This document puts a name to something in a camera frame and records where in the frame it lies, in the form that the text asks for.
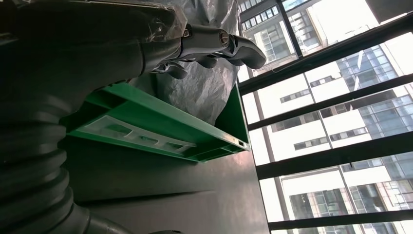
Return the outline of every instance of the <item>building window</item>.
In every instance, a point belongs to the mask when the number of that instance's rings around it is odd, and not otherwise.
[[[303,52],[320,45],[319,37],[313,27],[307,11],[298,12],[288,18],[294,34]]]
[[[348,215],[340,189],[313,193],[318,208],[318,216],[330,217]],[[355,234],[352,225],[324,227],[327,234]]]
[[[338,78],[333,78],[332,76],[327,76],[327,77],[324,77],[324,78],[322,78],[322,79],[319,79],[319,80],[316,80],[316,81],[311,82],[311,83],[310,83],[310,86],[311,86],[312,88],[314,88],[314,87],[316,87],[316,86],[319,86],[319,85],[322,85],[322,84],[331,82],[331,81],[333,81],[333,80],[335,80],[335,79],[338,79]]]
[[[308,95],[308,94],[310,94],[310,90],[304,89],[304,90],[301,90],[301,91],[296,92],[294,94],[290,94],[288,96],[282,97],[282,98],[280,98],[280,100],[281,100],[281,103],[284,103],[284,102],[288,102],[288,101],[300,98],[300,97]]]
[[[339,59],[337,65],[350,91],[397,77],[379,45]]]
[[[258,15],[254,16],[253,18],[248,19],[247,21],[256,20],[256,23],[252,23],[252,26],[258,25],[269,18],[272,18],[279,14],[277,6],[274,6],[264,12],[259,13]]]
[[[413,152],[354,162],[351,165],[342,165],[341,168],[344,172],[350,172],[379,166],[386,167],[392,180],[411,179],[413,178]]]
[[[284,5],[285,10],[289,11],[289,10],[303,4],[306,1],[308,1],[308,0],[285,0],[285,1],[282,2],[282,4]]]
[[[413,100],[409,95],[359,108],[373,139],[413,130]]]
[[[294,117],[271,125],[272,132],[279,132],[285,129],[300,126],[302,124],[310,123],[319,120],[320,117],[317,112],[305,114],[303,116]]]
[[[321,137],[321,138],[317,138],[317,139],[314,139],[314,140],[308,140],[308,141],[305,141],[305,142],[294,144],[294,148],[296,150],[302,150],[302,149],[313,147],[313,146],[316,146],[316,145],[325,144],[327,142],[328,141],[327,141],[326,137]]]
[[[330,139],[332,141],[336,141],[336,140],[342,140],[342,139],[346,139],[350,137],[356,137],[356,136],[363,135],[366,133],[368,133],[367,128],[365,127],[357,128],[357,129],[349,130],[347,132],[330,135]]]
[[[359,185],[350,187],[349,189],[359,214],[386,211],[380,194],[374,184]],[[369,230],[369,233],[396,233],[393,226],[389,223],[363,224],[363,227],[365,230]]]
[[[339,104],[337,106],[332,106],[330,108],[326,108],[321,110],[321,116],[323,118],[339,115],[348,111],[353,110],[353,107],[351,106],[351,103],[344,103],[344,104]]]
[[[393,207],[398,210],[413,209],[413,179],[384,182]]]

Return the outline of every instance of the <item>plastic wrap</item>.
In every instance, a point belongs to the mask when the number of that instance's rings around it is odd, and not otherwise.
[[[222,28],[238,33],[239,13],[236,0],[153,0],[148,2],[181,6],[188,23]],[[181,63],[188,76],[177,80],[169,75],[157,75],[157,97],[214,125],[224,109],[237,79],[238,67],[219,59],[213,69],[196,62]]]
[[[155,2],[14,0],[14,3],[19,14],[17,26],[10,33],[20,39],[69,43],[163,42],[182,37],[187,25],[182,8]]]

